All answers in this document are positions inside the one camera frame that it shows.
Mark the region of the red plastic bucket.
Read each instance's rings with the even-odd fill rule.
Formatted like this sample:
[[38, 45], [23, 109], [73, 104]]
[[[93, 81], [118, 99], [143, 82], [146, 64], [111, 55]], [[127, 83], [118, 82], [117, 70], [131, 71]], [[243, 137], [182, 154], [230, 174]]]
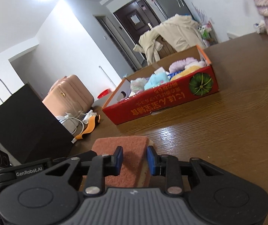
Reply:
[[98, 98], [98, 99], [101, 99], [102, 97], [108, 95], [108, 94], [111, 93], [111, 92], [112, 92], [111, 89], [106, 89], [106, 90], [104, 90], [103, 92], [101, 92], [101, 93], [97, 96], [97, 98]]

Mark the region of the white tube on table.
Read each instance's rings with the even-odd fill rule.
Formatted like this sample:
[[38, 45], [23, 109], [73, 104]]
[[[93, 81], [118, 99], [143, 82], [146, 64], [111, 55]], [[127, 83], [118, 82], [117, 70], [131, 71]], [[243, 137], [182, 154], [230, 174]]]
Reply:
[[89, 122], [89, 119], [92, 117], [92, 116], [96, 116], [97, 113], [93, 112], [93, 110], [90, 110], [88, 113], [85, 114], [85, 117], [84, 119], [82, 120], [84, 124], [88, 124]]

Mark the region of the small white packet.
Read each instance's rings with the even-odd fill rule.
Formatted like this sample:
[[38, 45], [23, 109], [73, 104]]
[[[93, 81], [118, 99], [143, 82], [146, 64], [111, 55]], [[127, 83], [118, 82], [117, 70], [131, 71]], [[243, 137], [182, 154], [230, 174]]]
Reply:
[[258, 23], [254, 24], [254, 30], [257, 34], [264, 34], [266, 32], [265, 22], [261, 20]]

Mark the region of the pale green mesh pouf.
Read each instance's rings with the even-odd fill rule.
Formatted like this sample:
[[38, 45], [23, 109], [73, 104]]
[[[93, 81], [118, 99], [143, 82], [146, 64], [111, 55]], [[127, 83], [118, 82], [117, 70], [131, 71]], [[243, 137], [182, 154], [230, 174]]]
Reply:
[[138, 92], [143, 92], [147, 82], [148, 80], [146, 78], [137, 78], [135, 80], [131, 80], [130, 89], [135, 94], [137, 94]]

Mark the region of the black paper shopping bag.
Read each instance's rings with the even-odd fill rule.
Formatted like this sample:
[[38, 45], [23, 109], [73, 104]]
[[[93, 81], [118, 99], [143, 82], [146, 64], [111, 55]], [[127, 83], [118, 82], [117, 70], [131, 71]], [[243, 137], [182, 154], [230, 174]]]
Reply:
[[0, 144], [22, 164], [66, 157], [72, 139], [28, 84], [0, 105]]

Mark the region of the white foam block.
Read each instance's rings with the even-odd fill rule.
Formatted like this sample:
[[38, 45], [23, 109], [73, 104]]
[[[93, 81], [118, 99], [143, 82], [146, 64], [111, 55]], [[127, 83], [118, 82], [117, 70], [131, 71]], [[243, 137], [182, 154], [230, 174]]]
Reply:
[[154, 71], [155, 75], [167, 75], [165, 69], [163, 67], [158, 68], [157, 70]]

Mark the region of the red cardboard box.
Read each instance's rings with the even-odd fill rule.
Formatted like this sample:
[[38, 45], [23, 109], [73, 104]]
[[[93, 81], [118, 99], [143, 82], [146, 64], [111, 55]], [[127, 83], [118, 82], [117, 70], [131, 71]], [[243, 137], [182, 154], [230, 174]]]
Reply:
[[[178, 60], [194, 57], [207, 66], [172, 82], [130, 96], [130, 82], [137, 78], [148, 78], [160, 67], [168, 70]], [[124, 78], [102, 107], [104, 114], [116, 125], [125, 123], [164, 108], [190, 102], [219, 91], [211, 60], [200, 46], [169, 55], [150, 66], [144, 67]], [[124, 97], [129, 100], [119, 102]]]

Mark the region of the pink scrubbing sponge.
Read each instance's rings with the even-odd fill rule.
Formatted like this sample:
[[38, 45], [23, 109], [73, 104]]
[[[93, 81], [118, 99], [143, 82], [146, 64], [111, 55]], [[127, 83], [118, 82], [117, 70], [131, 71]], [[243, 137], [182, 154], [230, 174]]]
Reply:
[[118, 188], [145, 188], [150, 183], [147, 147], [153, 142], [145, 136], [108, 137], [94, 142], [92, 151], [112, 155], [118, 146], [123, 148], [123, 163], [119, 176], [105, 177], [105, 185]]

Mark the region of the chair with cream coat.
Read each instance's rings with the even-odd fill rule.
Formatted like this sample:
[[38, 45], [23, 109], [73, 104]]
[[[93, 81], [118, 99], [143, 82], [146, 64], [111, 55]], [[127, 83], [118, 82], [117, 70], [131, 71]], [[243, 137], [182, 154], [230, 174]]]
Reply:
[[198, 26], [191, 16], [176, 14], [142, 34], [133, 51], [143, 53], [148, 65], [151, 65], [161, 60], [159, 51], [163, 49], [163, 44], [157, 41], [158, 37], [162, 37], [176, 52], [196, 45], [204, 49], [206, 46]]

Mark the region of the dark brown entrance door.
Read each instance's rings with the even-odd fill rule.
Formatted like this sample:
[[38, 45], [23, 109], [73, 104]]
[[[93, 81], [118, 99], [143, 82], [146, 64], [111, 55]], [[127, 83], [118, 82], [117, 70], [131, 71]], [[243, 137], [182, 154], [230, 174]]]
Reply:
[[130, 1], [114, 15], [136, 44], [141, 35], [161, 23], [146, 0]]

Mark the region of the mauve satin scrunchie cloth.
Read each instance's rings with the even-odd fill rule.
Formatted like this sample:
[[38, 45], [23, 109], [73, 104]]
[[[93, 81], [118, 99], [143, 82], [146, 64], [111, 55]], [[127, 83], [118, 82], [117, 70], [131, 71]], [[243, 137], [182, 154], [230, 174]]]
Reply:
[[119, 102], [127, 101], [127, 100], [129, 100], [129, 98], [130, 98], [130, 97], [124, 97], [124, 98], [122, 98], [121, 100], [119, 100]]

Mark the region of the yellow plush toy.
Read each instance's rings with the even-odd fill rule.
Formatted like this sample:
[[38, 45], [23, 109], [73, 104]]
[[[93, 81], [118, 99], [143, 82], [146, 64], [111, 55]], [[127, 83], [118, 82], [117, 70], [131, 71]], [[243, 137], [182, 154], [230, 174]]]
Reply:
[[174, 80], [177, 80], [177, 79], [179, 79], [181, 77], [187, 76], [187, 75], [189, 75], [189, 74], [193, 73], [194, 71], [197, 71], [197, 70], [199, 70], [201, 68], [202, 68], [201, 66], [197, 66], [197, 65], [191, 66], [188, 69], [185, 69], [184, 71], [182, 71], [181, 73], [173, 76], [171, 78], [171, 81], [174, 81]]

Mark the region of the light blue plush toy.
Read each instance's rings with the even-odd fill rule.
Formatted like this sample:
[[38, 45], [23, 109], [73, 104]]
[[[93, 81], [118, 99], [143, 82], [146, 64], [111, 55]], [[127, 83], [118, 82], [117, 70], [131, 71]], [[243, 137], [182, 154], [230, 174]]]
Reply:
[[148, 82], [144, 86], [144, 90], [158, 87], [162, 84], [168, 83], [170, 80], [165, 72], [152, 74]]

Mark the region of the pink hard-shell suitcase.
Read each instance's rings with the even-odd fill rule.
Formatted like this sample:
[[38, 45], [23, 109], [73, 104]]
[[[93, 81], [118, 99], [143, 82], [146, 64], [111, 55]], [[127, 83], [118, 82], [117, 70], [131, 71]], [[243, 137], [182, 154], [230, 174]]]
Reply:
[[42, 101], [54, 116], [79, 117], [91, 110], [95, 99], [76, 75], [56, 81]]

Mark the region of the blue tissue pack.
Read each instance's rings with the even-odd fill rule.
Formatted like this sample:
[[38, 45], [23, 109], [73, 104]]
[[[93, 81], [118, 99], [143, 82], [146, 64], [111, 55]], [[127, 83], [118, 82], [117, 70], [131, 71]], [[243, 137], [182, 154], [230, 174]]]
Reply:
[[176, 76], [177, 74], [181, 73], [182, 71], [177, 71], [171, 74], [168, 74], [168, 78], [171, 80], [174, 76]]

